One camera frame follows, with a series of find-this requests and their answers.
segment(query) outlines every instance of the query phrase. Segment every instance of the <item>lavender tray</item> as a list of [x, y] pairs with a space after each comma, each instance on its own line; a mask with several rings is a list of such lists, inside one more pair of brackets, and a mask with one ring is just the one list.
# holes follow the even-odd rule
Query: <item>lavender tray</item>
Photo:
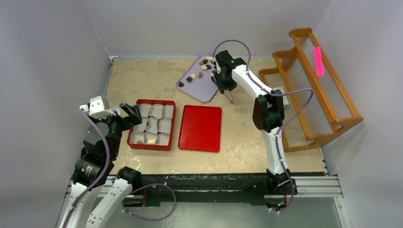
[[[186, 71], [186, 73], [176, 82], [177, 89], [201, 102], [210, 101], [218, 90], [210, 76], [214, 70], [214, 64], [210, 61], [206, 64], [211, 66], [210, 70], [202, 70], [201, 66], [199, 65], [199, 62], [206, 59], [206, 57], [207, 55], [202, 55], [197, 58], [192, 66]], [[202, 78], [199, 78], [199, 72], [203, 73]], [[196, 78], [193, 78], [191, 82], [186, 81], [186, 78], [190, 77], [192, 73], [196, 75]], [[179, 87], [179, 82], [182, 82], [184, 86]]]

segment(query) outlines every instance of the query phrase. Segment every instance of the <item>wall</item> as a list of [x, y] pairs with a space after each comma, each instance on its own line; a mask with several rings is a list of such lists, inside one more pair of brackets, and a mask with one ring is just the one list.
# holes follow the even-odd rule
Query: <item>wall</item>
[[55, 227], [109, 58], [79, 0], [2, 0], [1, 227]]
[[[254, 57], [292, 47], [288, 32], [315, 27], [330, 0], [82, 0], [110, 55], [195, 57], [239, 39]], [[239, 44], [231, 54], [246, 56]]]
[[364, 121], [323, 148], [355, 228], [403, 222], [403, 2], [334, 0], [314, 29]]

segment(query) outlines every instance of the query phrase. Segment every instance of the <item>pink tape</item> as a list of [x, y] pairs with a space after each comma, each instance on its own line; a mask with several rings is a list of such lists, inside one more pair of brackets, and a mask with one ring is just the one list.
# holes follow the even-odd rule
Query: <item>pink tape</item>
[[318, 77], [325, 75], [325, 72], [323, 71], [322, 53], [320, 52], [320, 47], [314, 48], [314, 57], [315, 57], [316, 75]]

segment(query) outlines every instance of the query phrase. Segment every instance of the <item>red rectangular board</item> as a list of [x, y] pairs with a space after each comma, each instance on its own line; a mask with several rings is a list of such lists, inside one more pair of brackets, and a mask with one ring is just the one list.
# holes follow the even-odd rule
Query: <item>red rectangular board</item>
[[172, 138], [173, 138], [173, 127], [175, 126], [175, 117], [176, 117], [176, 104], [175, 101], [164, 101], [164, 100], [145, 100], [139, 99], [136, 104], [160, 104], [160, 105], [173, 105], [173, 114], [172, 114], [172, 123], [171, 123], [171, 131], [169, 134], [169, 143], [167, 146], [160, 145], [148, 145], [148, 144], [134, 144], [130, 143], [130, 136], [132, 135], [133, 128], [130, 129], [129, 135], [127, 137], [127, 145], [132, 149], [140, 149], [140, 150], [155, 150], [155, 151], [170, 151], [172, 148]]
[[179, 133], [179, 149], [220, 151], [221, 113], [220, 107], [185, 105]]

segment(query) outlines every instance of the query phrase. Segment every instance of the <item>wooden rack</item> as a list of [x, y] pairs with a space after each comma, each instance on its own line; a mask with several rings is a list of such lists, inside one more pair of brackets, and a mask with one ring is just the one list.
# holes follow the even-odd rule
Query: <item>wooden rack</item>
[[[265, 75], [280, 74], [287, 91], [312, 87], [315, 95], [310, 104], [298, 115], [298, 120], [307, 141], [306, 145], [290, 147], [286, 134], [282, 138], [286, 152], [323, 147], [336, 137], [363, 120], [335, 70], [323, 50], [322, 61], [325, 75], [317, 77], [313, 48], [318, 47], [311, 28], [291, 30], [290, 37], [295, 47], [273, 53], [277, 67], [259, 71], [263, 83]], [[297, 111], [307, 100], [309, 94], [299, 93], [290, 96], [293, 108]]]

